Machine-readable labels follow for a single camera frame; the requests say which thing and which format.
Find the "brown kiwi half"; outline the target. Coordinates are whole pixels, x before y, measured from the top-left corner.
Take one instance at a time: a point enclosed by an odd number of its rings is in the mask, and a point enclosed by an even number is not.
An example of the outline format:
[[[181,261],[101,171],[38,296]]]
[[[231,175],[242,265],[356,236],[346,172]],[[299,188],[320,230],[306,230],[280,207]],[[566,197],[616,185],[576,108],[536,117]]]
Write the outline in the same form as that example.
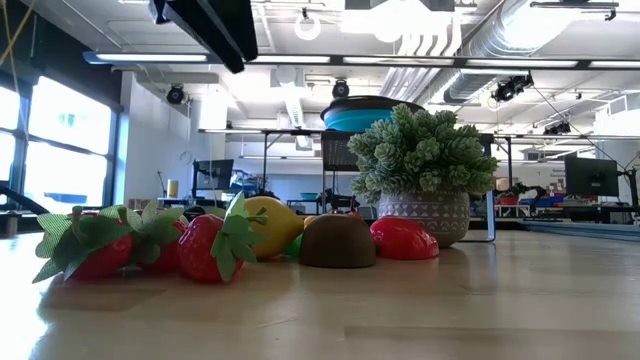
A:
[[[347,214],[324,214],[302,234],[299,263],[305,266],[355,269],[376,264],[376,245],[369,226]]]

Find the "red bell pepper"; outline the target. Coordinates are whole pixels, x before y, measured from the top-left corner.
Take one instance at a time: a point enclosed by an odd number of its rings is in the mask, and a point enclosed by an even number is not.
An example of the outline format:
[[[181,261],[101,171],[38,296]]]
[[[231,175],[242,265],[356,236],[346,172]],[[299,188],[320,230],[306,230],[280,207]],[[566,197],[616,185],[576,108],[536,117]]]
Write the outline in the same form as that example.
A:
[[[439,255],[436,238],[419,223],[385,216],[370,226],[379,257],[393,260],[426,260]]]

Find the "red plastic strawberry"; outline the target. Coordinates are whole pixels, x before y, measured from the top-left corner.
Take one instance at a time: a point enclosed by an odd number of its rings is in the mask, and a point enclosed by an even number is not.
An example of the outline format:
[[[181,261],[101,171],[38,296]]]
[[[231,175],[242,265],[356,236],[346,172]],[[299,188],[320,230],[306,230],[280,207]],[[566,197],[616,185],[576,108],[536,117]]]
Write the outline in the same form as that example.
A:
[[[251,213],[242,193],[236,195],[222,215],[195,217],[179,238],[177,254],[181,273],[200,283],[227,283],[246,263],[255,263],[253,248],[266,240],[251,229],[266,225],[267,209]]]
[[[156,200],[149,202],[142,214],[120,207],[119,220],[132,228],[132,253],[128,265],[154,274],[178,270],[178,240],[188,221],[183,208],[159,209]]]
[[[86,213],[81,206],[69,215],[42,214],[37,222],[44,230],[35,255],[45,260],[35,283],[59,273],[66,280],[94,280],[124,267],[133,251],[134,229],[128,209],[115,206]]]

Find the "blue collapsible colander bowl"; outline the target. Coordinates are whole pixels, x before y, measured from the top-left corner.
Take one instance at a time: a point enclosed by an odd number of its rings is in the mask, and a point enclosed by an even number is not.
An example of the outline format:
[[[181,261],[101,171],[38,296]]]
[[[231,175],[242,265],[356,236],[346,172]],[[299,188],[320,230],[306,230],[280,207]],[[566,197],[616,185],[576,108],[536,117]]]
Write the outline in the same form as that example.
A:
[[[334,99],[320,118],[327,129],[345,132],[364,132],[378,120],[389,120],[395,106],[406,105],[412,112],[423,107],[410,102],[382,96],[349,96]]]

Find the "black overhead light bar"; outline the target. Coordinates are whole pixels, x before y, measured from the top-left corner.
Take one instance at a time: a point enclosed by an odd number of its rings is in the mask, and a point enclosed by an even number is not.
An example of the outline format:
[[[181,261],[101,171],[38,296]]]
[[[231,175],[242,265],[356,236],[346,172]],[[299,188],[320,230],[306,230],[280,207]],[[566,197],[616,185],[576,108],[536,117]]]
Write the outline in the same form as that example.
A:
[[[212,54],[85,52],[90,64],[219,64]],[[547,71],[640,71],[640,59],[486,58],[447,56],[260,55],[252,65],[363,66]]]

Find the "green plastic apple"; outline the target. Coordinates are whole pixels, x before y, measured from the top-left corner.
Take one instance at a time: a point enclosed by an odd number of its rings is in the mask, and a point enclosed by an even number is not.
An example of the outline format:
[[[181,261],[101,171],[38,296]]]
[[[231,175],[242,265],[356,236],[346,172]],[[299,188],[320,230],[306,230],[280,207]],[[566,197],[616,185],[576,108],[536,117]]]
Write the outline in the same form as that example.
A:
[[[303,235],[304,233],[300,233],[295,238],[295,240],[291,243],[291,245],[283,251],[283,255],[290,256],[290,257],[298,257]]]

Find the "yellow plastic lemon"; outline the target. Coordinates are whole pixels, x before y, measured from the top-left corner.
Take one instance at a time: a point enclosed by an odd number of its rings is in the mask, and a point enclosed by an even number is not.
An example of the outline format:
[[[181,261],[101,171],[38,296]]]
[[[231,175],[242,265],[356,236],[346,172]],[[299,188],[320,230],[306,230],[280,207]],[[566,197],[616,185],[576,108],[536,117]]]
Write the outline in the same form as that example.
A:
[[[245,200],[245,209],[255,216],[262,208],[266,211],[265,225],[251,222],[251,229],[265,240],[253,246],[257,258],[271,258],[288,248],[303,232],[303,220],[276,198],[256,196]]]

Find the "black background rig frame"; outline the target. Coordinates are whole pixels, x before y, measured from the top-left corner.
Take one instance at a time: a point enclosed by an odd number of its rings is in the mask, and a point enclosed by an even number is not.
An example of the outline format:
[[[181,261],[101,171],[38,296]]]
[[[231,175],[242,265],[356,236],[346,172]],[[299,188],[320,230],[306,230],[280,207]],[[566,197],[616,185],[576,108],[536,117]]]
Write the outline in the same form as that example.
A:
[[[267,159],[268,149],[277,142],[283,135],[289,136],[320,136],[324,133],[321,129],[304,129],[304,128],[290,128],[290,129],[257,129],[257,128],[225,128],[225,129],[201,129],[200,133],[207,134],[261,134],[264,137],[263,140],[263,154],[262,160],[262,186],[261,193],[266,191],[267,185]]]

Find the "black computer monitor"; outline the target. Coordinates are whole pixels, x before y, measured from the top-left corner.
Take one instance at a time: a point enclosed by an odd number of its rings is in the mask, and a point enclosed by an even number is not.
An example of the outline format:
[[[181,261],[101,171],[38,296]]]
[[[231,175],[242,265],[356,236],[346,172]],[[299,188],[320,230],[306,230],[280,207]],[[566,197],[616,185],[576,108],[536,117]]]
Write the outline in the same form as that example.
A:
[[[566,193],[577,196],[619,195],[617,163],[613,160],[564,159]]]
[[[233,164],[233,159],[194,161],[192,190],[228,190]]]

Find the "large window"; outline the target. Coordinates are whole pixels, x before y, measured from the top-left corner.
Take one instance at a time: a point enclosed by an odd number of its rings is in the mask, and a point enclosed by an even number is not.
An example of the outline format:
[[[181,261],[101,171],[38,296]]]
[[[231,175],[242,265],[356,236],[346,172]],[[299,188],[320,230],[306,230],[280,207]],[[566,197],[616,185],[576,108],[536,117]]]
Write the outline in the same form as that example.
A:
[[[0,79],[0,185],[54,213],[110,204],[116,120],[50,78]]]

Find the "potted artificial succulent plant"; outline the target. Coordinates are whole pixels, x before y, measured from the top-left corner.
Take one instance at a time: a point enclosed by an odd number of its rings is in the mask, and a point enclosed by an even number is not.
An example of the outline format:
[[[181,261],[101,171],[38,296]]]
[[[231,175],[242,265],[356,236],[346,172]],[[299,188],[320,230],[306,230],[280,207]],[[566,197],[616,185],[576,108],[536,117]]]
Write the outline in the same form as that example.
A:
[[[470,197],[494,189],[498,160],[487,155],[481,133],[459,126],[451,111],[392,109],[351,136],[356,156],[354,194],[378,207],[378,215],[417,222],[441,248],[462,240],[471,217]]]

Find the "silver ventilation duct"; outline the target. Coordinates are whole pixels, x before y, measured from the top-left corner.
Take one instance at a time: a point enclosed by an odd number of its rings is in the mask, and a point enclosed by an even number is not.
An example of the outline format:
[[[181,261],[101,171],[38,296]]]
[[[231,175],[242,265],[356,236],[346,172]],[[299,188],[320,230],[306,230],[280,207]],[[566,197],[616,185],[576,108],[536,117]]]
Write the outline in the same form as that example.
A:
[[[500,0],[467,35],[458,25],[447,27],[434,45],[436,55],[466,57],[530,57],[556,38],[577,17],[575,10],[543,9],[536,0]],[[496,74],[465,74],[460,69],[405,69],[388,71],[382,96],[408,102],[441,97],[448,103],[470,101],[493,82]]]

